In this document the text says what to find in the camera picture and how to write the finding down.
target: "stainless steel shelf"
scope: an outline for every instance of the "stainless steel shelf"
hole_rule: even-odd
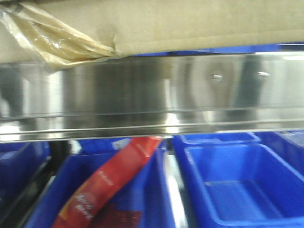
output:
[[[304,53],[0,65],[0,142],[304,128]]]

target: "blue plastic bin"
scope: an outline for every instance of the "blue plastic bin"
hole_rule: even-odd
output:
[[[0,144],[0,198],[21,191],[48,156],[47,142]]]
[[[270,147],[304,175],[304,131],[256,133]]]
[[[202,55],[208,53],[215,54],[243,54],[243,53],[255,53],[255,52],[273,52],[279,51],[279,44],[263,44],[263,45],[247,45],[247,46],[237,46],[237,47],[215,47],[215,48],[205,48],[197,50],[187,50],[187,51],[173,51],[170,55]]]
[[[199,227],[304,227],[304,178],[268,147],[178,147],[176,155]]]
[[[143,212],[138,228],[174,228],[163,173],[163,149],[112,199],[120,210]],[[25,228],[50,228],[75,190],[113,154],[70,156],[29,218]]]
[[[138,54],[134,56],[167,56],[169,52],[157,52],[157,53],[145,53],[145,54]]]
[[[125,147],[131,138],[84,139],[78,140],[82,147],[80,154],[112,153]]]
[[[261,140],[254,133],[214,133],[177,135],[174,141],[183,146],[211,146],[228,144],[259,143]]]

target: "red plastic bag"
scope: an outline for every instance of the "red plastic bag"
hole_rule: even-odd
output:
[[[137,228],[142,213],[117,210],[115,204],[106,205],[93,219],[89,228]]]
[[[61,209],[52,228],[87,228],[107,201],[149,161],[159,137],[132,138],[130,143],[95,171]]]

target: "plastic bin rim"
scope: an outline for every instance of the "plastic bin rim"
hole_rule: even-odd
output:
[[[262,144],[233,144],[233,145],[218,145],[218,146],[214,146],[214,148],[220,147],[220,148],[227,148],[227,147],[252,147],[252,146],[258,146],[258,147],[263,147],[265,148],[265,150],[270,153],[271,155],[273,155],[276,159],[278,159],[287,169],[289,169],[292,173],[294,173],[294,175],[296,175],[298,178],[301,179],[301,181],[304,182],[304,177],[297,171],[295,170],[292,166],[290,166],[287,162],[285,162],[279,155],[277,155],[275,152],[273,152],[269,147],[262,145]],[[196,147],[190,147],[190,148],[185,148],[185,153],[187,155],[187,159],[189,161],[189,163],[191,164],[190,168],[191,168],[191,172],[193,172],[193,176],[196,179],[196,182],[199,184],[200,188],[205,190],[205,186],[203,185],[203,181],[201,178],[201,175],[199,173],[198,167],[197,165],[193,162],[193,158],[191,153],[189,152],[189,150],[193,150],[193,149],[204,149],[205,147],[202,146],[196,146]],[[211,203],[212,200],[210,198],[210,195],[208,193],[204,193],[205,197],[207,197],[207,199],[204,199],[207,205],[207,209],[210,212],[210,215],[212,217],[212,219],[219,225],[222,226],[227,226],[227,227],[236,227],[236,226],[241,226],[241,227],[250,227],[250,226],[265,226],[265,225],[278,225],[281,226],[282,222],[284,222],[285,224],[289,225],[289,224],[294,224],[297,222],[304,222],[304,216],[297,216],[297,217],[292,217],[292,218],[273,218],[273,219],[266,219],[266,220],[259,220],[259,221],[250,221],[250,220],[235,220],[235,221],[224,221],[222,219],[219,218],[219,215],[217,213],[217,210],[214,208],[213,204]]]
[[[257,137],[254,133],[252,132],[242,132],[243,134],[248,134],[252,137],[252,139],[249,139],[249,140],[246,140],[246,142],[253,142],[253,143],[257,143],[257,141],[260,141],[260,138]],[[193,144],[198,144],[198,143],[203,143],[203,142],[200,142],[201,140],[199,139],[192,139],[192,140],[188,140],[186,139],[186,135],[182,134],[182,135],[177,135],[177,137],[180,137],[181,141],[183,143],[186,143],[186,144],[190,144],[190,145],[193,145]],[[243,143],[244,140],[231,140],[231,141],[227,141],[227,142],[221,142],[221,144],[230,144],[230,143]]]
[[[283,138],[284,140],[286,140],[288,143],[292,144],[293,146],[296,146],[297,148],[303,149],[304,146],[300,146],[298,144],[296,144],[295,142],[293,142],[292,140],[284,137],[284,134],[280,133],[280,132],[273,132],[274,134],[276,134],[277,136],[279,136],[280,138]]]

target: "blue crate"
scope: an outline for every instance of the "blue crate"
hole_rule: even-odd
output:
[[[134,56],[167,56],[167,55],[169,55],[169,52],[145,53]]]
[[[213,133],[176,135],[173,141],[181,142],[183,146],[211,146],[259,143],[261,140],[254,133]]]
[[[270,147],[304,175],[304,131],[256,133],[262,144]]]
[[[47,142],[0,144],[0,198],[20,192],[48,156]]]
[[[84,139],[78,140],[82,147],[81,155],[112,153],[125,147],[131,138],[110,138],[110,139]]]
[[[163,173],[164,151],[164,149],[158,149],[138,175],[111,199],[118,209],[143,212],[138,228],[175,227]],[[50,228],[75,190],[113,155],[70,156],[29,218],[25,228]]]
[[[170,55],[173,56],[184,56],[184,55],[202,55],[208,53],[214,54],[243,54],[243,53],[255,53],[255,52],[273,52],[279,51],[279,44],[264,44],[264,45],[250,45],[250,46],[238,46],[238,47],[216,47],[216,48],[205,48],[198,50],[187,50],[187,51],[173,51]]]
[[[175,150],[199,227],[304,227],[304,178],[268,147]]]

